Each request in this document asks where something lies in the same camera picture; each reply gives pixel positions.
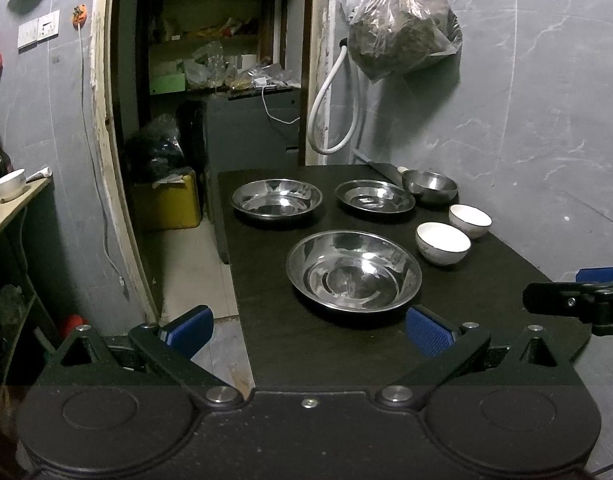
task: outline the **orange wall hook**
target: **orange wall hook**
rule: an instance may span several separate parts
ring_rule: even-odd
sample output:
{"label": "orange wall hook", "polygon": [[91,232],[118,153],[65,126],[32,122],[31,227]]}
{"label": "orange wall hook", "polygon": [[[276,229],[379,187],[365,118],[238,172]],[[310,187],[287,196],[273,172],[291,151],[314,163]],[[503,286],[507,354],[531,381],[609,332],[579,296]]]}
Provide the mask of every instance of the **orange wall hook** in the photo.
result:
{"label": "orange wall hook", "polygon": [[88,12],[86,10],[86,5],[84,4],[78,5],[73,10],[73,17],[71,18],[71,21],[73,22],[73,26],[75,28],[77,28],[78,25],[80,27],[83,27],[84,23],[86,23],[87,17],[88,17]]}

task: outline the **tile floor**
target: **tile floor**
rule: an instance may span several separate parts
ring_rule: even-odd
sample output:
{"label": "tile floor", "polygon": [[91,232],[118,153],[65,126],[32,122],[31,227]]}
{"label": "tile floor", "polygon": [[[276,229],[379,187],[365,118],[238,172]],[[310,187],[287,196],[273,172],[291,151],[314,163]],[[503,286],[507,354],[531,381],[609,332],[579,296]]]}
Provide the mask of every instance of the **tile floor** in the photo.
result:
{"label": "tile floor", "polygon": [[218,256],[213,224],[206,218],[193,229],[144,234],[148,260],[162,284],[162,322],[199,304],[215,318],[237,316],[233,279]]}
{"label": "tile floor", "polygon": [[194,229],[144,234],[149,264],[162,285],[164,324],[198,304],[213,311],[211,341],[192,361],[245,396],[254,386],[231,269],[218,255],[213,224],[206,218]]}
{"label": "tile floor", "polygon": [[237,317],[218,319],[213,337],[192,361],[248,397],[255,386],[244,335]]}

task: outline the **metal bowl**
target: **metal bowl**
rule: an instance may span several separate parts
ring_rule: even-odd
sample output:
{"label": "metal bowl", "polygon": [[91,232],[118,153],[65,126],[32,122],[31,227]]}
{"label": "metal bowl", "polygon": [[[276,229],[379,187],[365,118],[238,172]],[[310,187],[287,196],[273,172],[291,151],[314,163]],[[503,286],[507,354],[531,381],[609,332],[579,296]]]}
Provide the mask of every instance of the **metal bowl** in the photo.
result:
{"label": "metal bowl", "polygon": [[454,180],[432,171],[405,171],[401,176],[401,181],[404,189],[425,204],[446,204],[451,202],[457,194],[457,184]]}
{"label": "metal bowl", "polygon": [[415,207],[411,193],[388,182],[350,180],[335,188],[335,195],[346,205],[365,212],[405,213]]}
{"label": "metal bowl", "polygon": [[402,306],[422,282],[409,251],[359,231],[325,231],[304,238],[288,253],[286,274],[307,298],[363,314]]}
{"label": "metal bowl", "polygon": [[280,221],[310,213],[321,204],[321,191],[307,182],[270,178],[238,188],[231,204],[256,220]]}

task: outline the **white bowl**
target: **white bowl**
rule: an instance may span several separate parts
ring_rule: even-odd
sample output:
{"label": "white bowl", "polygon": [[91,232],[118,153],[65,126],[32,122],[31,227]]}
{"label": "white bowl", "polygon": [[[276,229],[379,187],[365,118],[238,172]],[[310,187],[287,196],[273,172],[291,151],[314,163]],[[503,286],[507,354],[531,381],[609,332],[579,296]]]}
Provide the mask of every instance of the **white bowl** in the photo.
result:
{"label": "white bowl", "polygon": [[0,178],[0,198],[5,202],[14,200],[24,193],[26,176],[24,170],[13,171]]}
{"label": "white bowl", "polygon": [[471,248],[471,241],[459,229],[439,222],[426,222],[415,230],[417,248],[436,265],[458,263]]}
{"label": "white bowl", "polygon": [[465,233],[471,240],[489,232],[493,220],[484,211],[464,204],[453,204],[448,209],[451,225]]}

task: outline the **light switch panel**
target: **light switch panel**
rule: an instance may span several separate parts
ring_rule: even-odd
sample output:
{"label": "light switch panel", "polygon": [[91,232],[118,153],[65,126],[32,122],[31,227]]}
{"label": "light switch panel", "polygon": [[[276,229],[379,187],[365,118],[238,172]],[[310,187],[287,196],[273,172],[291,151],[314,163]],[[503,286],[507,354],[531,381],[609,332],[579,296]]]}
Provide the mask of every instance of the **light switch panel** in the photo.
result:
{"label": "light switch panel", "polygon": [[18,29],[18,48],[24,48],[38,40],[38,20],[31,20]]}
{"label": "light switch panel", "polygon": [[38,41],[46,40],[58,35],[60,24],[60,11],[56,10],[50,14],[45,14],[38,20]]}

